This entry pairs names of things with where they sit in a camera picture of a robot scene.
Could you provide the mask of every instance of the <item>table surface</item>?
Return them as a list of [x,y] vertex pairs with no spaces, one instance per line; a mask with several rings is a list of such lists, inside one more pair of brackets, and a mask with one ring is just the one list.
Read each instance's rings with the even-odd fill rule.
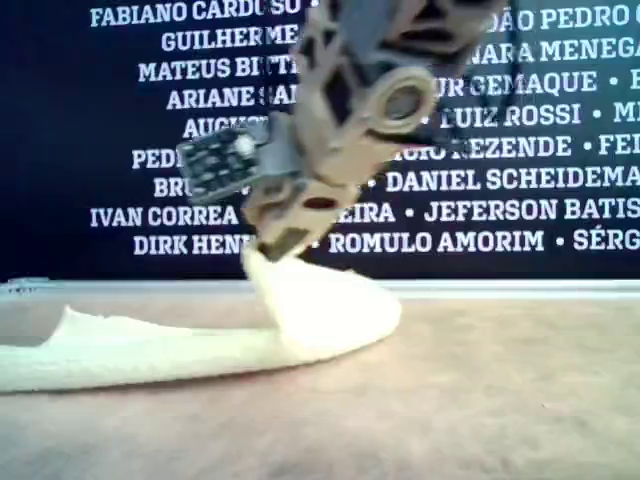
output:
[[[238,298],[74,308],[257,326]],[[64,301],[0,305],[14,337]],[[421,300],[389,339],[269,374],[0,397],[11,480],[640,478],[640,302]]]

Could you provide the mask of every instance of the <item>black backdrop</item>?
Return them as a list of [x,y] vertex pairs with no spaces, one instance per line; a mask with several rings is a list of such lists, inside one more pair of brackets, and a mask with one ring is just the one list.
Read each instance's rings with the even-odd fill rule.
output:
[[[185,2],[189,14],[195,3]],[[224,10],[225,4],[246,7],[259,1],[199,5],[205,3],[217,3]],[[283,3],[289,12],[279,14]],[[570,0],[529,0],[520,5],[527,29],[522,36],[530,53],[530,58],[523,59],[523,70],[529,83],[516,97],[514,115],[526,118],[527,125],[467,130],[474,138],[488,139],[484,142],[491,148],[485,158],[448,155],[439,159],[439,152],[426,151],[418,160],[393,162],[391,172],[398,173],[390,173],[388,180],[381,176],[375,186],[365,189],[361,201],[367,205],[353,217],[356,221],[345,219],[307,257],[388,279],[637,278],[640,71],[635,69],[640,69],[640,9],[631,0],[606,7],[602,5],[608,2],[581,3],[580,8]],[[264,114],[259,105],[181,110],[167,110],[167,105],[172,90],[259,88],[260,77],[239,76],[236,59],[282,55],[288,45],[162,48],[163,38],[173,38],[163,37],[167,32],[209,30],[209,38],[214,39],[222,29],[264,27],[265,17],[255,14],[234,18],[222,12],[210,20],[188,15],[184,21],[169,23],[91,26],[92,18],[108,23],[104,8],[125,5],[132,3],[67,0],[39,2],[36,7],[9,0],[3,6],[2,16],[8,21],[3,27],[0,75],[5,118],[0,180],[2,280],[27,276],[74,280],[243,277],[237,253],[240,236],[249,233],[237,209],[243,196],[237,194],[222,205],[222,211],[231,206],[227,223],[235,212],[238,224],[220,224],[219,217],[208,226],[149,225],[159,211],[153,207],[185,206],[187,202],[184,197],[156,196],[161,190],[156,190],[154,182],[176,177],[175,168],[147,168],[148,164],[133,168],[134,157],[142,158],[145,150],[172,149],[183,140],[189,119]],[[276,40],[286,40],[295,30],[306,6],[307,0],[274,0],[273,23],[280,25],[274,30]],[[92,8],[102,10],[92,17]],[[174,6],[174,13],[181,13],[180,5]],[[508,15],[500,20],[502,27],[508,27]],[[500,47],[505,41],[504,32],[489,34],[488,47],[474,58],[473,63],[479,63],[474,67],[479,80],[492,89],[498,89],[499,77],[488,75],[504,75],[508,70]],[[584,51],[586,47],[593,51]],[[225,58],[233,67],[226,77],[220,68],[220,77],[213,80],[140,81],[140,75],[149,72],[141,74],[139,64],[216,59],[224,67],[226,60],[221,59]],[[282,84],[293,80],[292,75],[279,79]],[[283,87],[280,93],[287,91]],[[444,98],[455,108],[478,105],[473,95]],[[524,152],[514,158],[509,145],[535,143],[527,137],[548,137],[565,145],[559,147],[560,154],[530,156]],[[590,149],[585,142],[591,143]],[[567,148],[570,154],[563,155]],[[544,180],[544,188],[491,188],[501,186],[496,183],[500,175],[512,179],[523,168],[534,169],[529,174]],[[419,178],[451,170],[472,172],[464,175],[475,176],[469,185],[477,189],[467,185],[465,190],[453,191],[442,187],[393,191],[399,189],[399,179],[409,184],[409,172]],[[567,171],[574,180],[582,175],[589,184],[558,184],[558,175]],[[614,174],[619,176],[607,183],[606,175]],[[476,204],[461,203],[465,201]],[[425,220],[424,213],[442,202],[449,202],[448,209],[475,210],[456,210],[459,221]],[[125,217],[118,215],[118,208],[125,213],[127,208],[137,209],[140,217],[127,217],[129,226],[92,225],[92,220],[101,219],[103,224],[109,219],[122,220]],[[540,209],[546,215],[536,214]],[[175,211],[166,210],[169,214]],[[364,211],[378,214],[366,222]],[[134,237],[152,235],[186,236],[187,254],[136,252]],[[213,251],[194,254],[193,235],[212,235],[209,245]]]

